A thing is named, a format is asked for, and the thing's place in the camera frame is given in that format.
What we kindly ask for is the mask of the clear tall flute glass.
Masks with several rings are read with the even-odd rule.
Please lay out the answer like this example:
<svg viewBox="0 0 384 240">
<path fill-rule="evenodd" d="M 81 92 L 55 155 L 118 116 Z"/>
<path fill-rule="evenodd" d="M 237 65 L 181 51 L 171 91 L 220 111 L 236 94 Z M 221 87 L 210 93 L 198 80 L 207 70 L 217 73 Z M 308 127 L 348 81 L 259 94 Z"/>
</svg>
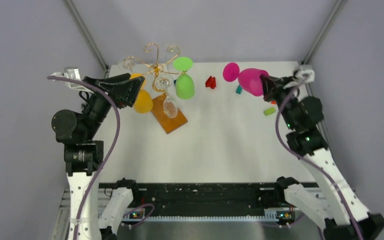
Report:
<svg viewBox="0 0 384 240">
<path fill-rule="evenodd" d="M 126 70 L 133 74 L 138 62 L 139 60 L 135 56 L 126 56 L 118 61 L 117 66 L 120 70 Z"/>
</svg>

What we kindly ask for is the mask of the pink plastic goblet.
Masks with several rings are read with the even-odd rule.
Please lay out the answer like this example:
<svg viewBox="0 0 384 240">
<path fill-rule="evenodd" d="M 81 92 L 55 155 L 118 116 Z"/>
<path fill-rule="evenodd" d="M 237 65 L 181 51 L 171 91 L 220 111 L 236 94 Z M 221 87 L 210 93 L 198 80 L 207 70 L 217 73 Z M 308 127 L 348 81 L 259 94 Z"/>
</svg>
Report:
<svg viewBox="0 0 384 240">
<path fill-rule="evenodd" d="M 244 91 L 253 96 L 260 97 L 264 95 L 261 76 L 269 76 L 269 73 L 258 68 L 240 70 L 237 63 L 230 62 L 224 67 L 222 76 L 227 82 L 238 81 L 238 84 Z"/>
</svg>

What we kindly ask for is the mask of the orange plastic goblet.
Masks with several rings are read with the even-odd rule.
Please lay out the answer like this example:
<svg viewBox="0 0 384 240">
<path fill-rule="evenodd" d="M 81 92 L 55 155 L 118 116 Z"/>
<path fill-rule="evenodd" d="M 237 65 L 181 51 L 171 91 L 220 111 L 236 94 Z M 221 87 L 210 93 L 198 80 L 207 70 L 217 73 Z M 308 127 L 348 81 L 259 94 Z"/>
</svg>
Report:
<svg viewBox="0 0 384 240">
<path fill-rule="evenodd" d="M 146 83 L 147 83 L 147 80 L 145 79 L 143 84 L 141 85 L 136 102 L 133 105 L 134 110 L 140 114 L 145 114 L 150 112 L 154 106 L 151 95 L 149 94 L 148 91 L 144 89 L 144 87 L 146 86 Z"/>
</svg>

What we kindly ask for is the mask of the clear stemmed wine glass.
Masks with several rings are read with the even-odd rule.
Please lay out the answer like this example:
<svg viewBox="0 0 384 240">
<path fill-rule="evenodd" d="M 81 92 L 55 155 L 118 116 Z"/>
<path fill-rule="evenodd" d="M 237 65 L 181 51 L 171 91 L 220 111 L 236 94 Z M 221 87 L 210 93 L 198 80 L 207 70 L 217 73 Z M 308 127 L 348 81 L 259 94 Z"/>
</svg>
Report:
<svg viewBox="0 0 384 240">
<path fill-rule="evenodd" d="M 155 89 L 162 92 L 163 112 L 170 119 L 174 119 L 178 115 L 178 106 L 174 99 L 169 95 L 169 88 L 173 80 L 171 75 L 161 74 L 156 77 L 154 84 Z"/>
</svg>

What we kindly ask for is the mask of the green plastic goblet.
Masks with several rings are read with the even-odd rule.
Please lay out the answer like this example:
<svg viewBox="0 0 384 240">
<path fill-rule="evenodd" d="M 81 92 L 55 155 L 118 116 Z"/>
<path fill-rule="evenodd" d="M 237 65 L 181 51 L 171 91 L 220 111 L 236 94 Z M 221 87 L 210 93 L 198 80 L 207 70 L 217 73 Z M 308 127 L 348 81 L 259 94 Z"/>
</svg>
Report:
<svg viewBox="0 0 384 240">
<path fill-rule="evenodd" d="M 180 71 L 175 83 L 176 95 L 183 100 L 189 100 L 195 95 L 195 83 L 192 77 L 187 74 L 194 65 L 191 58 L 186 56 L 178 57 L 173 62 L 173 67 Z"/>
</svg>

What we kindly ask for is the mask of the clear short wine glass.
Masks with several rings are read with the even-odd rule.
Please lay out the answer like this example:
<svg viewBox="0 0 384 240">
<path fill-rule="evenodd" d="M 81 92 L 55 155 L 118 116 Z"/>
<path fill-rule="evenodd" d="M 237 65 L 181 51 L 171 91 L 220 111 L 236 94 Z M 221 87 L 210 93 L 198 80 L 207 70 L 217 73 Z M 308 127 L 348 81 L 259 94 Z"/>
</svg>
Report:
<svg viewBox="0 0 384 240">
<path fill-rule="evenodd" d="M 177 57 L 181 55 L 180 48 L 174 43 L 168 43 L 164 47 L 164 51 L 165 51 L 164 62 L 167 65 L 173 62 Z"/>
</svg>

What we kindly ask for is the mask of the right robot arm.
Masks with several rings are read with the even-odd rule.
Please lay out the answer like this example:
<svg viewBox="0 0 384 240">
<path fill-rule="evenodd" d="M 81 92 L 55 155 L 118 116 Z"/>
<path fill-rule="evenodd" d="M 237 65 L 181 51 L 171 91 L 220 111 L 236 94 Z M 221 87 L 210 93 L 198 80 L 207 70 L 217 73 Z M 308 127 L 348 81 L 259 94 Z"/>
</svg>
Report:
<svg viewBox="0 0 384 240">
<path fill-rule="evenodd" d="M 262 95 L 276 102 L 276 121 L 283 119 L 289 129 L 280 144 L 310 172 L 325 201 L 310 194 L 293 177 L 276 181 L 273 200 L 279 206 L 291 204 L 312 220 L 326 240 L 374 240 L 384 229 L 384 217 L 364 205 L 337 167 L 330 147 L 318 129 L 324 119 L 319 98 L 296 94 L 309 74 L 273 77 L 262 74 Z"/>
</svg>

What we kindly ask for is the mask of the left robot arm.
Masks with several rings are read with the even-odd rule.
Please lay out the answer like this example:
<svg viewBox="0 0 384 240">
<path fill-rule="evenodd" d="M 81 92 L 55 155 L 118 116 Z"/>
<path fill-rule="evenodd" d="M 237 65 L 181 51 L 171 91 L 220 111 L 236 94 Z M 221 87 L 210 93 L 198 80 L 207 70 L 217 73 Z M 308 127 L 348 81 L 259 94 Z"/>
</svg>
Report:
<svg viewBox="0 0 384 240">
<path fill-rule="evenodd" d="M 135 180 L 121 179 L 111 185 L 109 203 L 99 214 L 99 178 L 111 152 L 105 151 L 104 142 L 94 137 L 110 110 L 119 118 L 120 109 L 134 105 L 145 78 L 124 73 L 106 79 L 76 80 L 59 75 L 51 75 L 49 79 L 80 85 L 84 91 L 91 92 L 81 112 L 63 109 L 51 120 L 55 139 L 64 146 L 70 193 L 68 238 L 115 240 L 127 208 L 136 206 L 141 194 Z"/>
</svg>

